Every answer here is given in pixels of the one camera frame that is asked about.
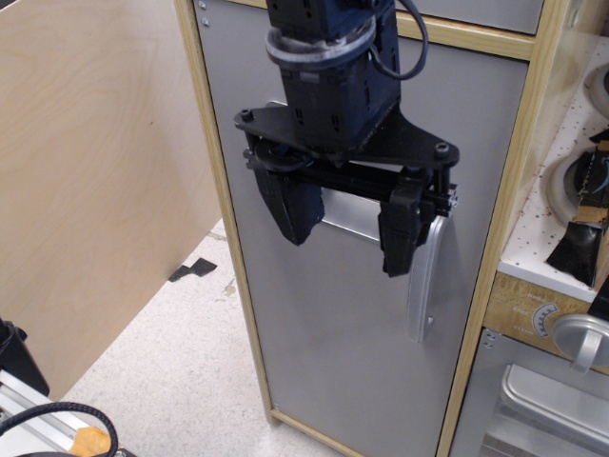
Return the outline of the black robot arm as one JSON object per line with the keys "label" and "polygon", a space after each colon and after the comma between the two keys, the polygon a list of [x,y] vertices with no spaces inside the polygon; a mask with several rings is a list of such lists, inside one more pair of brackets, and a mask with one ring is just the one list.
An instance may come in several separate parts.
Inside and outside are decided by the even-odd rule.
{"label": "black robot arm", "polygon": [[393,1],[271,1],[265,48],[281,73],[282,106],[245,109],[234,122],[259,192],[282,235],[301,245],[324,217],[324,189],[369,198],[383,269],[412,269],[432,223],[455,204],[458,149],[402,114]]}

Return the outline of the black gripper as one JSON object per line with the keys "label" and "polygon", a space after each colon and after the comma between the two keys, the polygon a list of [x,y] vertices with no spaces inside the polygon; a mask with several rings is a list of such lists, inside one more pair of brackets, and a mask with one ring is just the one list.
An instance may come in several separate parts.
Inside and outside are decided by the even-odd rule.
{"label": "black gripper", "polygon": [[234,117],[248,165],[281,234],[303,244],[324,218],[322,188],[381,202],[389,277],[408,274],[434,217],[455,206],[459,150],[401,112],[401,85],[367,60],[321,71],[283,69],[286,103]]}

